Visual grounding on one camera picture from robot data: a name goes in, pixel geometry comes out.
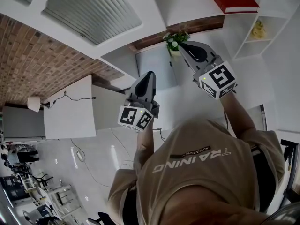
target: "white table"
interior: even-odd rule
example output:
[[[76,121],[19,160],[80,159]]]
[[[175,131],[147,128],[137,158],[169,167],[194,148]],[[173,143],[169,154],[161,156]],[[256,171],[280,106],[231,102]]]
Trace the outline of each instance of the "white table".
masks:
[[[53,190],[50,190],[50,191],[45,191],[41,187],[38,188],[40,193],[44,197],[45,204],[47,206],[52,206],[53,207],[54,212],[56,213],[56,214],[54,214],[54,216],[56,216],[60,220],[63,220],[67,216],[73,214],[75,211],[81,209],[81,207],[77,207],[77,208],[73,209],[72,211],[65,213],[63,211],[63,209],[65,208],[65,205],[61,205],[59,203],[59,201],[57,200],[57,198],[55,196],[56,193],[66,192],[70,188],[71,188],[71,185],[62,186],[62,187],[59,187],[59,188],[56,188],[56,189],[53,189]]]
[[[72,99],[63,97],[64,92]],[[91,75],[65,87],[46,101],[53,104],[44,108],[44,125],[47,139],[95,137],[96,130],[119,127],[117,120],[124,94],[92,85]]]

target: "black chair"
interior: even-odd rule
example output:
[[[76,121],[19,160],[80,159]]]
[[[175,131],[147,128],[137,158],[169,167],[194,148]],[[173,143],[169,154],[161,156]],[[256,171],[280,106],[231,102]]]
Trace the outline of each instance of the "black chair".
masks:
[[[99,215],[99,219],[94,220],[94,219],[88,218],[88,222],[90,224],[100,225],[100,222],[102,221],[104,223],[104,225],[116,225],[111,220],[111,218],[108,216],[107,213],[99,212],[98,215]]]
[[[33,176],[33,175],[31,175],[31,177],[32,177],[34,183],[36,184],[36,186],[42,188],[42,187],[47,187],[47,186],[48,186],[47,181],[49,181],[49,180],[51,180],[51,179],[53,178],[53,177],[50,177],[50,178],[48,178],[48,179],[45,180],[44,177],[45,177],[46,175],[48,175],[48,174],[45,174],[45,175],[44,175],[43,177],[41,177],[41,178],[37,178],[37,177],[35,177],[35,176]]]

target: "yellow object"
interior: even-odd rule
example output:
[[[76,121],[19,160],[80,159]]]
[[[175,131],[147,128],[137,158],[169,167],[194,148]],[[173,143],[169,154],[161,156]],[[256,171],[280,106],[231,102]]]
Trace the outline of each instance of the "yellow object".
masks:
[[[254,39],[264,39],[266,38],[267,33],[266,30],[263,27],[263,23],[260,20],[257,20],[252,31],[251,31],[251,37]]]

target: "wall shelf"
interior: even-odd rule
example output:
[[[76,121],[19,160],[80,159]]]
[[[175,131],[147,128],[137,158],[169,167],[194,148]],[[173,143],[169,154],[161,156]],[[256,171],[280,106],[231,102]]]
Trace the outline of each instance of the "wall shelf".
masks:
[[[276,39],[287,25],[300,0],[255,0],[260,8],[256,14],[226,15],[223,25],[224,43],[233,59],[259,55]],[[251,37],[257,20],[262,21],[266,37]]]
[[[265,49],[267,45],[269,45],[269,41],[259,41],[256,43],[244,43],[241,47],[239,53],[236,58],[244,58],[253,55],[259,55],[262,53],[262,50]]]
[[[282,27],[287,21],[287,19],[285,18],[265,17],[265,16],[259,16],[258,20],[260,20],[263,23],[267,36],[263,39],[255,39],[251,37],[251,32],[250,32],[249,36],[247,37],[246,43],[272,40],[279,33],[279,31],[282,29]]]

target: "brick ceiling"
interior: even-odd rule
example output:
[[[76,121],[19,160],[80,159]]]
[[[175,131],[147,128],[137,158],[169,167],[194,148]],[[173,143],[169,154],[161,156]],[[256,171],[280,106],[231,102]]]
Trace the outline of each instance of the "brick ceiling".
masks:
[[[90,74],[100,83],[123,76],[100,60],[0,14],[0,108],[5,103],[26,105],[33,95],[46,99]]]

